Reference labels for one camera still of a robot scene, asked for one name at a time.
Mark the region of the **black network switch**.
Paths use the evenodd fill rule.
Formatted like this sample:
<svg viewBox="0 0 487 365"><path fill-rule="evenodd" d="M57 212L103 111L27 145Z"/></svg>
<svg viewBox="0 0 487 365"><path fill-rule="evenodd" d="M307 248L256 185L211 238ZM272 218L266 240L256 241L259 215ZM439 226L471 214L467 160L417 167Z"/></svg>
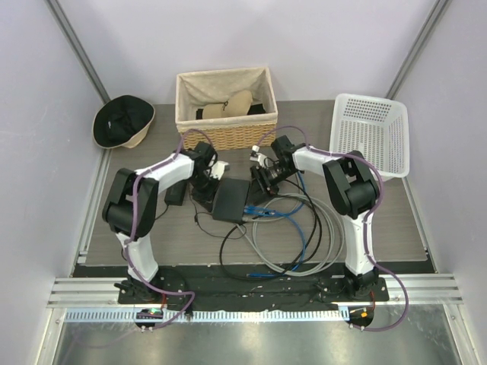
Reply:
<svg viewBox="0 0 487 365"><path fill-rule="evenodd" d="M223 178L215 194L212 218L232 224L242 224L250 181Z"/></svg>

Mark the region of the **black power adapter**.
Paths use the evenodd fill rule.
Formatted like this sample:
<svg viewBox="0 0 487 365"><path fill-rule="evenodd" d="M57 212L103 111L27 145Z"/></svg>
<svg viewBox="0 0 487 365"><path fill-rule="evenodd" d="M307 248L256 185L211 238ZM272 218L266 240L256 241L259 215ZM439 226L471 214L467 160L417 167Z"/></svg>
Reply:
<svg viewBox="0 0 487 365"><path fill-rule="evenodd" d="M173 184L166 190L164 203L167 206L182 206L187 190L188 182L186 180Z"/></svg>

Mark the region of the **wicker basket with liner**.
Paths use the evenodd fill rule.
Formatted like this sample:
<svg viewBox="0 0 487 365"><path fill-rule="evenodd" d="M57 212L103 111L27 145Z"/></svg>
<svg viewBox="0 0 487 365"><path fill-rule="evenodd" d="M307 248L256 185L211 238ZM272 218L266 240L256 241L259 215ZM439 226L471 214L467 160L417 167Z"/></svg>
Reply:
<svg viewBox="0 0 487 365"><path fill-rule="evenodd" d="M210 137L218 150L268 146L275 138L278 107L267 67L194 71L177 75L175 124L190 129L189 148Z"/></svg>

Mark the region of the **white plastic perforated basket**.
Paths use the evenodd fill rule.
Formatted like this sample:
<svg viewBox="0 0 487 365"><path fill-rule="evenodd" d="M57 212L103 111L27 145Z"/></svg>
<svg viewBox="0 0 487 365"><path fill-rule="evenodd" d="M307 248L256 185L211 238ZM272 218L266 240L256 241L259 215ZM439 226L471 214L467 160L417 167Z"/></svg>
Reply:
<svg viewBox="0 0 487 365"><path fill-rule="evenodd" d="M336 153L360 151L385 181L408 176L406 106L379 97L339 94L334 103L329 150Z"/></svg>

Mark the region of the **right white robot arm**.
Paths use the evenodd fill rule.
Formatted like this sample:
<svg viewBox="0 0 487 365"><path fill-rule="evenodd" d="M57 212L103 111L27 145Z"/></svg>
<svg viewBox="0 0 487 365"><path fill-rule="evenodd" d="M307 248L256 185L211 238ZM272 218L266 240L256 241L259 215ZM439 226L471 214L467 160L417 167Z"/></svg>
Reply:
<svg viewBox="0 0 487 365"><path fill-rule="evenodd" d="M292 144L287 136L271 143L276 161L266 165L259 146L252 146L251 186L247 202L261 205L277 196L279 183L297 172L312 172L326 181L329 200L342 215L346 257L343 289L347 297L361 300L378 283L378 269L371 262L371 219L380 188L370 164L359 151L347 154L323 151L305 143Z"/></svg>

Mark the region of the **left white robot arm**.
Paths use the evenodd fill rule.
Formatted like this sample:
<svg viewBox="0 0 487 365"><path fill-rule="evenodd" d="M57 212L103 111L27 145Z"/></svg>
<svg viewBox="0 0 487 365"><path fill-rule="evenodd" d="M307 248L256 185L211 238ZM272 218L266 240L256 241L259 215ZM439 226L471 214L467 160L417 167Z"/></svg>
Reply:
<svg viewBox="0 0 487 365"><path fill-rule="evenodd" d="M177 183L193 187L193 200L211 211L226 163L209 143L178 149L166 159L138 170L117 171L103 207L102 218L116 234L128 262L136 295L154 303L162 293L159 267L151 246L158 196Z"/></svg>

